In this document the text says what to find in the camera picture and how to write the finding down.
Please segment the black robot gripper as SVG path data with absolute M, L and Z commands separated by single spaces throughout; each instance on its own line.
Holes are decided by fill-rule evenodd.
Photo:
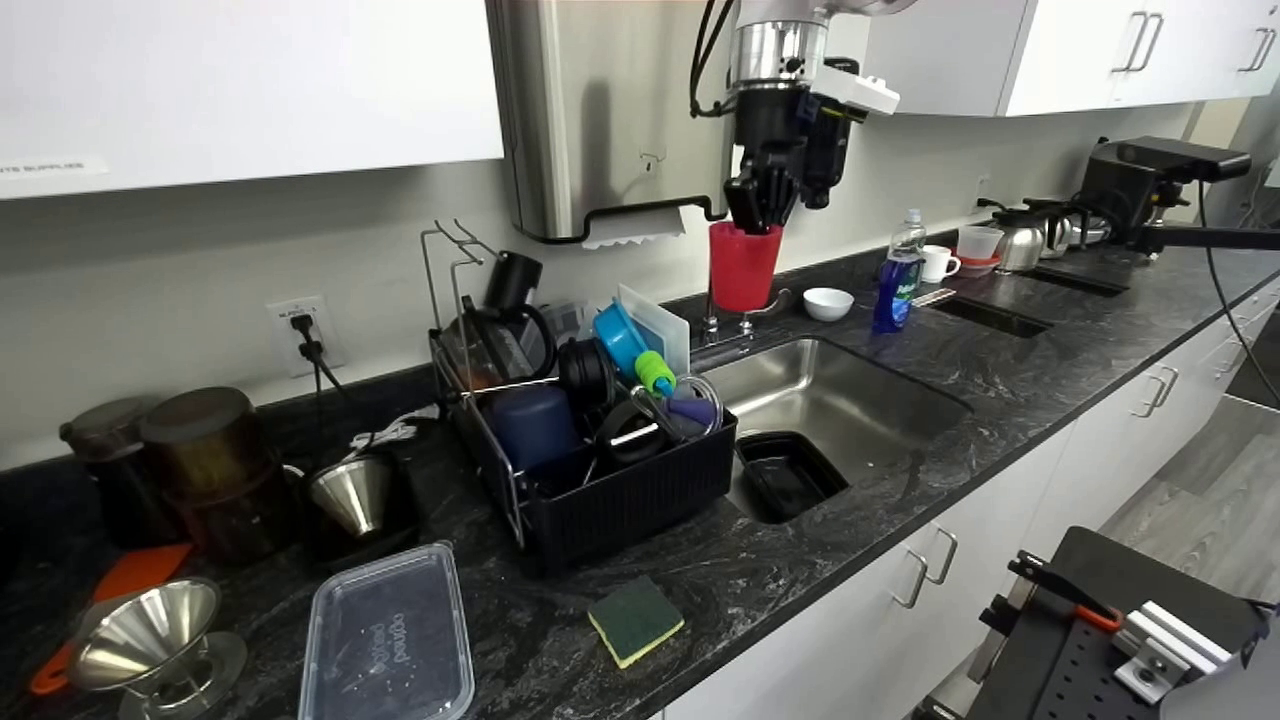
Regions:
M 826 18 L 766 18 L 738 29 L 725 202 L 742 234 L 785 229 L 795 203 L 826 207 L 846 176 L 853 127 L 901 108 L 889 82 L 853 57 L 828 57 L 826 37 Z

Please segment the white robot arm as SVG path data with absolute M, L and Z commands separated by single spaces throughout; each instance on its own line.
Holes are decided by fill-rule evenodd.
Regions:
M 915 0 L 742 0 L 732 44 L 732 173 L 725 202 L 746 234 L 826 207 L 846 176 L 849 136 L 893 118 L 901 93 L 826 47 L 835 18 L 895 18 Z

